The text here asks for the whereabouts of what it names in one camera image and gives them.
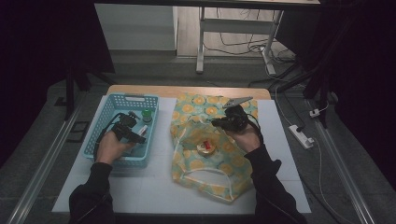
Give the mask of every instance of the power strip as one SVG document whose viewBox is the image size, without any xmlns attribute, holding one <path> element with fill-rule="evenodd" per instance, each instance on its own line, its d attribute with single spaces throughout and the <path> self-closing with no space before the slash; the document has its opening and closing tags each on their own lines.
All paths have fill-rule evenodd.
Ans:
<svg viewBox="0 0 396 224">
<path fill-rule="evenodd" d="M 297 128 L 297 125 L 289 126 L 289 130 L 293 133 L 293 135 L 297 138 L 301 145 L 305 149 L 311 148 L 314 145 L 314 139 L 307 138 L 303 132 L 297 132 Z"/>
</svg>

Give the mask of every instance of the person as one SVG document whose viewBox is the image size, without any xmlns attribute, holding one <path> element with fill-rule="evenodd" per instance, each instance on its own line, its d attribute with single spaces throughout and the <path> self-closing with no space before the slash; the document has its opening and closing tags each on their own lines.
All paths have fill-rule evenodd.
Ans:
<svg viewBox="0 0 396 224">
<path fill-rule="evenodd" d="M 296 201 L 276 177 L 281 161 L 271 160 L 255 129 L 249 124 L 242 132 L 226 133 L 246 151 L 245 157 L 252 166 L 251 178 L 256 189 L 254 223 L 306 223 L 296 209 Z M 120 143 L 112 131 L 104 135 L 88 181 L 70 195 L 69 223 L 115 223 L 108 182 L 111 164 L 124 150 L 133 146 L 134 143 Z"/>
</svg>

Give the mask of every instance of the patterned bag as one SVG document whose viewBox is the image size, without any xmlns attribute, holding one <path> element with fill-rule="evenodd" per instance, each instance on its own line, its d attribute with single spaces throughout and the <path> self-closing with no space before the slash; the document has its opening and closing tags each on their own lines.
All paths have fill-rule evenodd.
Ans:
<svg viewBox="0 0 396 224">
<path fill-rule="evenodd" d="M 171 122 L 171 134 L 175 146 L 172 177 L 177 183 L 206 192 L 216 198 L 232 202 L 251 187 L 250 162 L 245 152 L 222 129 L 214 127 L 210 120 L 224 117 L 222 106 L 230 98 L 185 93 L 177 97 Z M 257 101 L 242 103 L 247 114 L 257 118 Z M 197 147 L 210 143 L 214 151 L 210 155 L 199 153 Z M 191 176 L 196 171 L 224 175 L 228 184 L 209 183 Z"/>
</svg>

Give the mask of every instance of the basket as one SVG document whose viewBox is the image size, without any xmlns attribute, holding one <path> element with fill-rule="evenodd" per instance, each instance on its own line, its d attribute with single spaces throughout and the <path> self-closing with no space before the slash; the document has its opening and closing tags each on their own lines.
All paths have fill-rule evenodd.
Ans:
<svg viewBox="0 0 396 224">
<path fill-rule="evenodd" d="M 147 125 L 148 128 L 144 135 L 146 141 L 144 144 L 136 144 L 132 150 L 124 152 L 118 160 L 113 162 L 113 166 L 123 168 L 145 168 L 148 165 L 152 133 L 158 117 L 158 100 L 158 96 L 149 94 L 112 93 L 104 96 L 96 110 L 92 125 L 82 145 L 84 148 L 84 157 L 93 161 L 93 151 L 96 140 L 101 131 L 114 116 L 118 113 L 128 114 L 129 111 L 133 111 L 140 119 L 136 120 L 137 123 L 132 128 L 132 132 L 138 133 L 144 125 Z M 141 118 L 142 111 L 145 109 L 151 111 L 152 121 L 150 123 L 144 122 Z"/>
</svg>

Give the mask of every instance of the black sleeve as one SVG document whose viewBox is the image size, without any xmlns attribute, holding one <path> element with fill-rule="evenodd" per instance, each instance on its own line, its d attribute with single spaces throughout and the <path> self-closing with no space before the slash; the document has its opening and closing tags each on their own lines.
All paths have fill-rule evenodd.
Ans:
<svg viewBox="0 0 396 224">
<path fill-rule="evenodd" d="M 281 161 L 272 161 L 265 145 L 249 152 L 245 157 L 253 168 L 251 178 L 256 188 L 255 223 L 306 223 L 297 211 L 296 201 L 286 192 L 276 176 Z"/>
<path fill-rule="evenodd" d="M 111 165 L 96 162 L 87 183 L 76 187 L 69 198 L 69 223 L 115 223 L 108 177 Z"/>
</svg>

